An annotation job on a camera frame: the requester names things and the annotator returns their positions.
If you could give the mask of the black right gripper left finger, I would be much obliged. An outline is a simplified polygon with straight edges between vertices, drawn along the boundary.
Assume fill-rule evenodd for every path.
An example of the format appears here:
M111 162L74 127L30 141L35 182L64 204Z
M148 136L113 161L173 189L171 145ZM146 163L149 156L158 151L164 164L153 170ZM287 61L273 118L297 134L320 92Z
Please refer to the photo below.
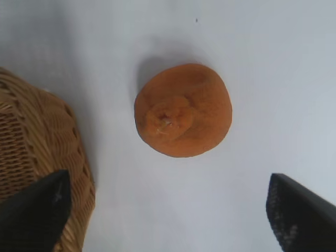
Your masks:
M69 172L41 178L1 203L1 251L52 251L70 212Z

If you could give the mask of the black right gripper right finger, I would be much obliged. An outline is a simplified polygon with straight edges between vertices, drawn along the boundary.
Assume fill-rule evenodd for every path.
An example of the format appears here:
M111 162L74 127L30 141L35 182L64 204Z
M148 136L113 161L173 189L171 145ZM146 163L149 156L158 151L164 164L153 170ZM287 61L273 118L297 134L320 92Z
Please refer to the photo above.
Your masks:
M266 214L282 251L335 251L335 206L285 174L270 177Z

